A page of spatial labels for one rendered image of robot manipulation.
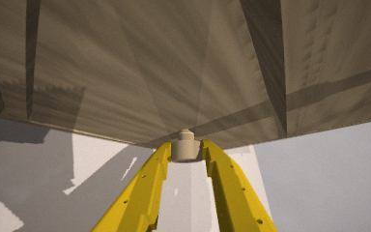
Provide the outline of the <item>brown wooden chest of drawers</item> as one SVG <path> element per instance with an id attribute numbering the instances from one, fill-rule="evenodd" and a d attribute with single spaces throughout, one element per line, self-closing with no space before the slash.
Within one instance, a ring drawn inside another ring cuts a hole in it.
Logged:
<path id="1" fill-rule="evenodd" d="M 321 0 L 240 0 L 269 96 L 279 138 L 228 150 L 322 131 L 297 133 L 315 41 Z M 41 0 L 0 0 L 0 119 L 139 147 L 80 130 L 32 120 L 34 70 Z"/>

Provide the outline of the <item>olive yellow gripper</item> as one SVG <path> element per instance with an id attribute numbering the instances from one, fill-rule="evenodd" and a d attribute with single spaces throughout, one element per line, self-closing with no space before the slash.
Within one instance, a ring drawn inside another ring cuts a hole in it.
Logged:
<path id="1" fill-rule="evenodd" d="M 278 232 L 242 169 L 210 140 L 201 140 L 207 177 L 212 178 L 219 232 Z M 90 232 L 152 232 L 172 142 L 147 159 Z"/>

